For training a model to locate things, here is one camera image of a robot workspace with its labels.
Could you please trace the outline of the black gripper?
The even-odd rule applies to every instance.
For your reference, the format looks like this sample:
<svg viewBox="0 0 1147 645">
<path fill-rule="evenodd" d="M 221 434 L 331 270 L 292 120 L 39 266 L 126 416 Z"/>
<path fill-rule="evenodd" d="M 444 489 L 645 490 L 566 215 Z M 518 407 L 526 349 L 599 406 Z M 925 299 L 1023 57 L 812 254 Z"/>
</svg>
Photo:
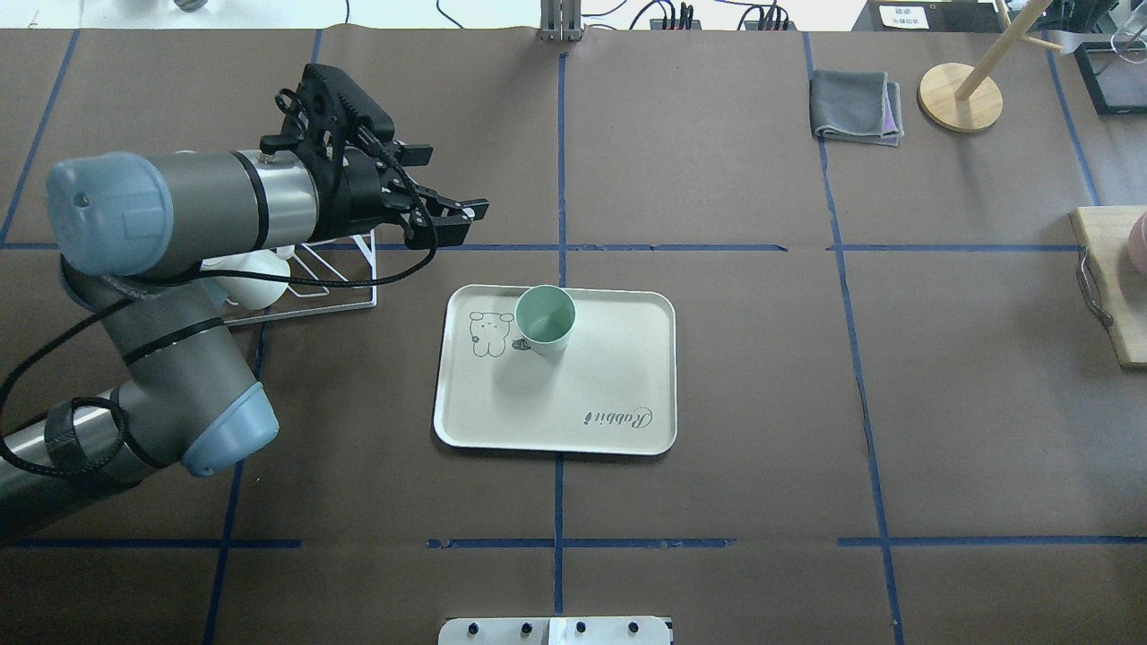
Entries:
<svg viewBox="0 0 1147 645">
<path fill-rule="evenodd" d="M 434 160 L 431 143 L 384 142 L 381 168 L 365 151 L 345 150 L 336 165 L 330 151 L 317 143 L 305 146 L 307 168 L 317 189 L 318 216 L 307 239 L 310 244 L 333 238 L 360 236 L 382 224 L 406 226 L 404 244 L 409 250 L 465 244 L 470 226 L 487 215 L 485 199 L 455 201 L 437 193 L 418 193 L 415 199 L 404 187 L 391 184 L 399 177 L 391 170 L 393 158 L 401 168 L 426 168 Z"/>
</svg>

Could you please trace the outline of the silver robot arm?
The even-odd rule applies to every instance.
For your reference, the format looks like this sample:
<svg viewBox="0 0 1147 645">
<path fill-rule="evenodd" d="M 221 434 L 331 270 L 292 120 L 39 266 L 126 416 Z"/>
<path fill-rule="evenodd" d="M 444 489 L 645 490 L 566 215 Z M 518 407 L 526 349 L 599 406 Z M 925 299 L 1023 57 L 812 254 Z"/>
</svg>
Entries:
<svg viewBox="0 0 1147 645">
<path fill-rule="evenodd" d="M 212 477 L 270 445 L 279 422 L 226 331 L 226 279 L 287 286 L 290 274 L 226 258 L 401 228 L 409 249 L 463 244 L 487 200 L 421 186 L 427 146 L 352 135 L 266 135 L 258 150 L 110 151 L 65 160 L 48 179 L 60 278 L 89 314 L 3 379 L 102 325 L 127 383 L 75 396 L 3 438 L 3 546 L 180 465 Z"/>
</svg>

